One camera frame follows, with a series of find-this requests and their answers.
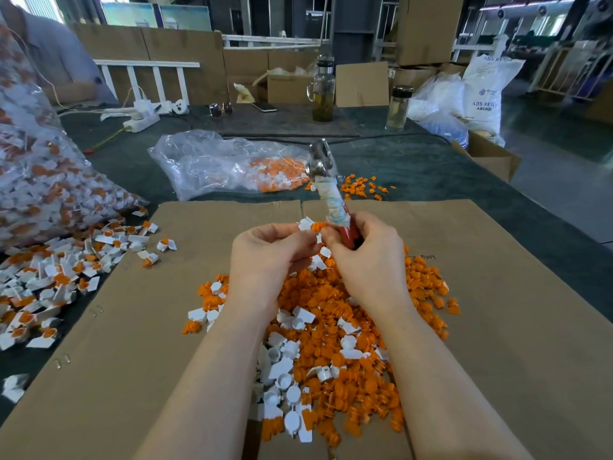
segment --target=black lid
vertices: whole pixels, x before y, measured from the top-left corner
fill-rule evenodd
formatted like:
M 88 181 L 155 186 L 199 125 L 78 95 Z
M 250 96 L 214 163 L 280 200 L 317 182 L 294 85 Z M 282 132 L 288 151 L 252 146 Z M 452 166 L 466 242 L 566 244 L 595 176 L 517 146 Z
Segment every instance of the black lid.
M 392 88 L 393 98 L 411 98 L 413 96 L 413 87 L 408 85 L 394 85 Z

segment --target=sleeve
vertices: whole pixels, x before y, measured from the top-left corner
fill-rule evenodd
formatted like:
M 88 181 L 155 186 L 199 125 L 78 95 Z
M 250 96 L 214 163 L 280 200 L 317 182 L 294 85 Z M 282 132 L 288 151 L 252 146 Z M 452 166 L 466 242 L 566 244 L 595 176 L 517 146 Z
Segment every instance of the sleeve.
M 64 67 L 74 82 L 93 81 L 97 86 L 96 100 L 117 104 L 118 100 L 105 83 L 100 70 L 89 56 L 79 38 L 68 27 L 60 24 L 57 43 Z

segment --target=smartphone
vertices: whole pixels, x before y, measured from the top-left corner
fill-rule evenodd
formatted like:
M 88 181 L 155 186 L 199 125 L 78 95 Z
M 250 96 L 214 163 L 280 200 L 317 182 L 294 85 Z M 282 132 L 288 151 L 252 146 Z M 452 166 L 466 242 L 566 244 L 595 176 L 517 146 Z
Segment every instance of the smartphone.
M 252 105 L 255 106 L 258 110 L 260 110 L 263 113 L 270 113 L 272 111 L 276 111 L 276 108 L 273 107 L 270 103 L 255 102 L 255 103 L 252 103 Z

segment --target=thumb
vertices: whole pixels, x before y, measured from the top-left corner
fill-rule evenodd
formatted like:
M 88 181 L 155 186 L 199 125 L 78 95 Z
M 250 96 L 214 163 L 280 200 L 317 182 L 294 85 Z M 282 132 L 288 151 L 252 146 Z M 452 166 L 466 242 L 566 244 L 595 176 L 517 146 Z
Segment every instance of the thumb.
M 326 243 L 326 246 L 328 246 L 328 248 L 332 250 L 332 256 L 337 261 L 339 257 L 342 257 L 348 252 L 351 252 L 343 244 L 343 238 L 341 237 L 341 233 L 333 227 L 324 227 L 321 230 L 321 239 L 323 239 L 323 241 Z
M 283 253 L 291 258 L 302 249 L 317 242 L 317 233 L 310 229 L 305 231 L 296 231 L 292 235 L 288 235 L 285 239 L 275 242 Z

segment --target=gray floor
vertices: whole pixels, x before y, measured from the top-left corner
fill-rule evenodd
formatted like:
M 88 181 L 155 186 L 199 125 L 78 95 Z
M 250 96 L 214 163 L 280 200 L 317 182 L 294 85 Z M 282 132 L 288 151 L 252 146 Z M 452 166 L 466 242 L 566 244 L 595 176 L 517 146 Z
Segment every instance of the gray floor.
M 501 134 L 522 157 L 511 185 L 596 241 L 613 240 L 613 126 L 518 96 L 520 87 L 503 97 Z

